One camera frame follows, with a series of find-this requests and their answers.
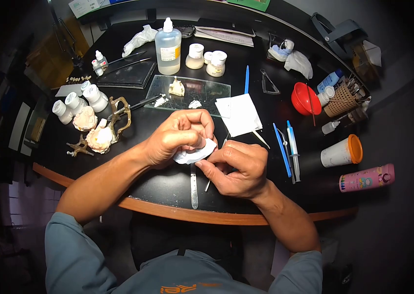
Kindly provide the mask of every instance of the glass mixing slab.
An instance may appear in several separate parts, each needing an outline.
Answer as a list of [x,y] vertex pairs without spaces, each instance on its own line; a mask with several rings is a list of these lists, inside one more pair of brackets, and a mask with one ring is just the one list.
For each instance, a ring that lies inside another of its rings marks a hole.
[[[167,110],[189,109],[189,104],[197,100],[202,106],[198,108],[207,109],[210,115],[220,117],[215,102],[217,98],[231,97],[231,85],[211,82],[203,79],[191,79],[177,77],[184,85],[184,96],[177,96],[169,93],[169,84],[174,81],[174,76],[155,75],[151,82],[146,98],[159,94],[166,94],[168,101],[156,108]],[[146,104],[145,107],[154,108],[155,103]]]

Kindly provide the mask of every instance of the dental plaster model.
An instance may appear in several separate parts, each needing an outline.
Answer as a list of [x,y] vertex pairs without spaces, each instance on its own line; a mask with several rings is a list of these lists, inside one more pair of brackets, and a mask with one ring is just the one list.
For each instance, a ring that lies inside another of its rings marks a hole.
[[179,164],[195,163],[209,156],[213,152],[216,146],[217,144],[214,141],[207,138],[205,139],[204,148],[198,148],[193,153],[188,153],[189,151],[186,151],[186,150],[178,151],[174,155],[173,159],[175,160],[175,162]]
[[97,116],[91,106],[83,107],[81,113],[75,115],[73,125],[78,131],[86,132],[96,127]]
[[175,76],[175,81],[172,84],[169,84],[169,93],[177,96],[184,96],[184,85],[177,80]]
[[193,101],[189,104],[189,108],[190,108],[190,109],[196,109],[196,108],[199,108],[200,106],[202,106],[202,104],[200,103],[200,101],[197,101],[197,100],[193,100]]
[[86,136],[88,146],[94,151],[100,154],[109,152],[111,142],[114,140],[112,130],[110,127],[106,127],[107,120],[101,119],[96,129],[89,131]]

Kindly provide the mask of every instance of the blue bottle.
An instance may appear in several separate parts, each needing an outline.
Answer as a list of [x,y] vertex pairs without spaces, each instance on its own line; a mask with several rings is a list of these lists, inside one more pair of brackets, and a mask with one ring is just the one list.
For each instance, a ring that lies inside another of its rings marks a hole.
[[324,93],[324,88],[327,86],[336,85],[343,75],[344,73],[339,68],[335,72],[329,74],[321,83],[319,83],[318,93]]

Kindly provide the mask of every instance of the wooden table edge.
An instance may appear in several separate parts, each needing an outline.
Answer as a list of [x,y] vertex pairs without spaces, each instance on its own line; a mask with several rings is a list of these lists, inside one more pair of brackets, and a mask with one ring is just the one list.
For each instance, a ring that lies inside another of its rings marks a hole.
[[[36,173],[39,173],[64,187],[68,187],[71,183],[75,181],[64,175],[51,171],[48,168],[45,168],[35,162],[33,164],[33,170]],[[181,221],[248,226],[269,225],[269,223],[263,215],[232,214],[206,210],[194,210],[188,208],[176,208],[172,206],[135,199],[132,197],[123,198],[118,205],[122,208],[130,209],[133,211]],[[311,213],[309,214],[309,216],[313,221],[322,221],[347,215],[355,215],[357,211],[358,208],[353,207],[341,210]]]

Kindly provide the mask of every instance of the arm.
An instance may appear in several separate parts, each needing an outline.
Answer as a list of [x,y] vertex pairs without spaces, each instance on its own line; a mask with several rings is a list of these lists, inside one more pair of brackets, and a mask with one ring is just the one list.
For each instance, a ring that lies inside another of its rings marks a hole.
[[204,109],[173,112],[147,140],[73,182],[62,195],[57,212],[87,223],[113,205],[143,172],[168,163],[177,150],[203,147],[205,138],[216,142],[213,128]]
[[277,239],[292,254],[316,250],[321,246],[315,224],[295,202],[288,199],[267,180],[262,194],[252,199],[261,210]]
[[[222,195],[251,199],[291,253],[321,251],[318,233],[308,214],[266,179],[267,157],[268,152],[257,144],[227,141],[221,150],[196,165]],[[225,163],[238,171],[227,173]]]

